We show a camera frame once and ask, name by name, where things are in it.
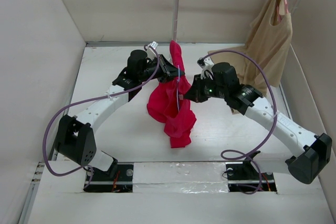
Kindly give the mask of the red t-shirt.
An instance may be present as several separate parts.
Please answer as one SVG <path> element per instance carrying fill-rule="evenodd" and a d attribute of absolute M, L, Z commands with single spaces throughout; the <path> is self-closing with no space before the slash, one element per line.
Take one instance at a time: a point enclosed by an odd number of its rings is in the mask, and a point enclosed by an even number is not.
<path fill-rule="evenodd" d="M 170 54 L 173 65 L 184 71 L 182 50 L 178 43 L 170 42 Z M 183 98 L 190 87 L 185 75 L 167 83 L 159 83 L 146 106 L 148 114 L 164 124 L 164 133 L 170 137 L 171 148 L 184 148 L 191 143 L 190 134 L 196 116 L 191 110 L 190 100 Z"/>

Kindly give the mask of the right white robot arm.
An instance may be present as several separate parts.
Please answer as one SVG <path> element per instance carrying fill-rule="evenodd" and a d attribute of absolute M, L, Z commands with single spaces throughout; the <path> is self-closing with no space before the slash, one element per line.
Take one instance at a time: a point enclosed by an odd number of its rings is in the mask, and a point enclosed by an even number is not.
<path fill-rule="evenodd" d="M 269 130 L 292 153 L 291 157 L 272 157 L 264 163 L 246 162 L 243 174 L 255 178 L 261 171 L 288 173 L 303 184 L 311 184 L 330 161 L 331 137 L 325 133 L 316 135 L 274 110 L 260 91 L 239 82 L 235 68 L 229 63 L 214 64 L 204 59 L 197 63 L 202 72 L 194 76 L 185 99 L 196 103 L 209 98 L 224 99 L 231 109 Z"/>

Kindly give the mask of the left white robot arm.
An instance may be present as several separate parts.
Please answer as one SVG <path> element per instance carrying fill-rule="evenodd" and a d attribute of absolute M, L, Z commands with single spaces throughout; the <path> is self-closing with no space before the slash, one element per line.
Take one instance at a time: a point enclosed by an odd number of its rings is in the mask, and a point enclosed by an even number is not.
<path fill-rule="evenodd" d="M 105 180 L 117 175 L 118 161 L 98 150 L 95 132 L 118 108 L 130 102 L 146 81 L 158 79 L 169 83 L 185 73 L 181 67 L 173 66 L 163 55 L 148 50 L 130 53 L 127 66 L 112 82 L 106 95 L 75 116 L 63 116 L 55 138 L 56 151 L 79 166 L 91 166 L 99 170 Z"/>

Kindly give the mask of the pink hanger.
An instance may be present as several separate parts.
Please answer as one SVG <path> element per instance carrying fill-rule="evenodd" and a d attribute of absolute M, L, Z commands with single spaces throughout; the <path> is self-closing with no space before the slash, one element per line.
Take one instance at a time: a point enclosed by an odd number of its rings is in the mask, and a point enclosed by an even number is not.
<path fill-rule="evenodd" d="M 289 14 L 288 1 L 278 0 L 276 5 L 276 24 L 280 23 L 286 14 Z"/>

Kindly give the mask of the beige tank top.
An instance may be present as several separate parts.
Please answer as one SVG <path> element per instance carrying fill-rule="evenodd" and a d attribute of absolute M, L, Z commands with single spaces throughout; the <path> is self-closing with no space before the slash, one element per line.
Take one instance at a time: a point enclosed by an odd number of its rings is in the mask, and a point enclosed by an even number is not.
<path fill-rule="evenodd" d="M 241 52 L 257 62 L 272 87 L 278 87 L 292 39 L 291 13 L 276 24 L 278 0 L 267 0 L 259 15 L 251 23 L 251 29 L 243 46 L 230 50 Z M 227 62 L 237 73 L 240 83 L 249 84 L 267 96 L 268 87 L 258 68 L 248 59 L 232 52 L 210 56 L 214 64 Z"/>

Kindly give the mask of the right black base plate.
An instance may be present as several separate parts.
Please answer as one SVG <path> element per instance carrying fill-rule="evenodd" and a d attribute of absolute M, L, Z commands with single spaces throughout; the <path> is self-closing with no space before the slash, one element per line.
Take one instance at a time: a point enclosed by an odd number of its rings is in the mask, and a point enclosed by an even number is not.
<path fill-rule="evenodd" d="M 226 170 L 222 176 L 227 179 L 228 191 L 251 193 L 259 185 L 259 174 L 249 163 L 226 162 Z M 277 192 L 275 178 L 273 174 L 261 174 L 260 192 Z"/>

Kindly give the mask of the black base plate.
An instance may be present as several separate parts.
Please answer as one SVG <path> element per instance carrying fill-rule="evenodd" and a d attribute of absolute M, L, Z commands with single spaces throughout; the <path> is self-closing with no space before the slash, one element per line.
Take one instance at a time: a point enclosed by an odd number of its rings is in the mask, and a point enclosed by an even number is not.
<path fill-rule="evenodd" d="M 228 191 L 251 193 L 259 185 L 259 174 L 249 163 L 226 162 L 226 170 L 222 176 L 227 179 Z M 261 174 L 260 192 L 277 192 L 275 178 L 273 174 Z"/>
<path fill-rule="evenodd" d="M 134 163 L 119 163 L 115 175 L 109 178 L 102 171 L 85 168 L 86 177 L 83 190 L 87 193 L 132 193 Z"/>

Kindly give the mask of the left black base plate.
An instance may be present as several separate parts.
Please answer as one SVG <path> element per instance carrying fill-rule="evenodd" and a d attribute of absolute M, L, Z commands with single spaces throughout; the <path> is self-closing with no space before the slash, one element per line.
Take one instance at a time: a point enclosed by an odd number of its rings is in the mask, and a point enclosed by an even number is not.
<path fill-rule="evenodd" d="M 87 193 L 132 193 L 134 163 L 119 163 L 115 175 L 109 178 L 102 171 L 85 168 L 86 177 L 83 190 Z"/>

